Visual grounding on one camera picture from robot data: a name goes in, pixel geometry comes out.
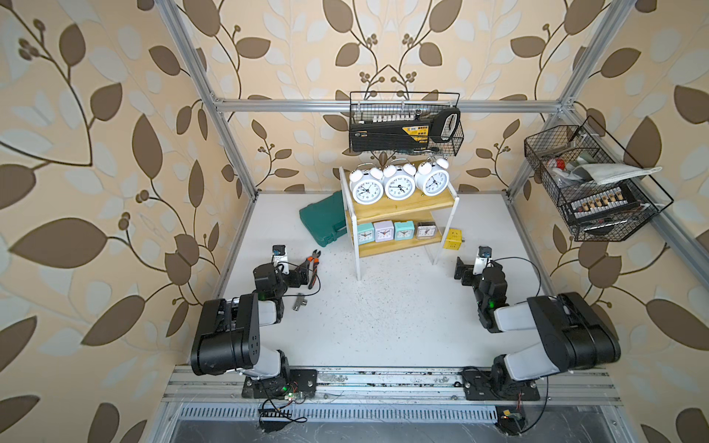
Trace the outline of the clear square alarm clock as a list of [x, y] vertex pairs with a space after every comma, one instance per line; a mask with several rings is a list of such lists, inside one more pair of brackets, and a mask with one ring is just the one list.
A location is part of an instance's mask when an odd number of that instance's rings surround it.
[[417, 231], [415, 235], [417, 240], [424, 240], [434, 238], [438, 234], [438, 227], [435, 221], [421, 221], [417, 224]]

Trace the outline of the teal square alarm clock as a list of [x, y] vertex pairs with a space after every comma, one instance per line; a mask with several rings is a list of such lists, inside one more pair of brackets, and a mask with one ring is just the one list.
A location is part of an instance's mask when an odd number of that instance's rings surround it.
[[373, 223], [362, 223], [356, 227], [356, 243], [367, 245], [375, 241], [375, 228]]

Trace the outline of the white square alarm clock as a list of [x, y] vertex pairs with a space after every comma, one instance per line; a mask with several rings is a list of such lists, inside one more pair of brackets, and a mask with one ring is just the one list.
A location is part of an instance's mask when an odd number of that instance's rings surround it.
[[373, 223], [375, 230], [375, 242], [389, 242], [393, 241], [395, 234], [395, 227], [392, 221], [377, 221]]

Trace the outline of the white round clock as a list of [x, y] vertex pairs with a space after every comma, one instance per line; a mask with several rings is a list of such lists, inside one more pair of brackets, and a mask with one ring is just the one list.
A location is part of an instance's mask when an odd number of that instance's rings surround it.
[[388, 199], [402, 201], [409, 199], [417, 190], [413, 164], [392, 164], [383, 170], [383, 188]]
[[384, 196], [382, 169], [354, 170], [349, 175], [349, 188], [354, 201], [361, 205], [372, 205]]
[[415, 173], [417, 188], [427, 197], [436, 197], [450, 183], [449, 162], [444, 158], [421, 162]]

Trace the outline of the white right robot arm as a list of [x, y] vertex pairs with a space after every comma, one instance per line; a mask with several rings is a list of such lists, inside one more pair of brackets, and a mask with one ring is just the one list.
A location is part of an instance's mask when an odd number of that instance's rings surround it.
[[461, 372], [468, 400], [540, 399], [535, 382], [620, 360], [620, 342], [579, 293], [536, 295], [507, 303], [508, 284], [500, 262], [485, 253], [473, 264], [458, 258], [453, 278], [473, 289], [481, 326], [490, 333], [535, 332], [539, 342], [494, 358], [489, 369]]

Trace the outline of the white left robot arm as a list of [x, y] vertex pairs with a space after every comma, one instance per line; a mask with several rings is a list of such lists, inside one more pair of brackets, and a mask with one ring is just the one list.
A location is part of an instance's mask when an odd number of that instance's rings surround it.
[[307, 260], [295, 267], [288, 262], [262, 264], [253, 271], [253, 292], [206, 302], [190, 353], [193, 373], [240, 372], [245, 376], [242, 396], [246, 399], [314, 397], [318, 371], [291, 368], [285, 352], [261, 344], [260, 333], [284, 318], [289, 289], [303, 285], [311, 289], [319, 283], [317, 267]]

